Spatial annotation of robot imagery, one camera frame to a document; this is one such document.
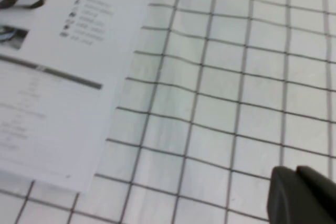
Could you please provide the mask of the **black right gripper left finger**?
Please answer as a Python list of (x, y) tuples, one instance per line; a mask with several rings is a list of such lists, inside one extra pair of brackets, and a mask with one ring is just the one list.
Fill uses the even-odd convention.
[(267, 201), (270, 223), (319, 223), (323, 210), (292, 169), (277, 166), (272, 170)]

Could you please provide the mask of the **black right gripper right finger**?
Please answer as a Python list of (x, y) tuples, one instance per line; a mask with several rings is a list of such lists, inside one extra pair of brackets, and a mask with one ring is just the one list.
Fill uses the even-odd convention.
[(335, 223), (335, 183), (309, 166), (298, 166), (296, 173)]

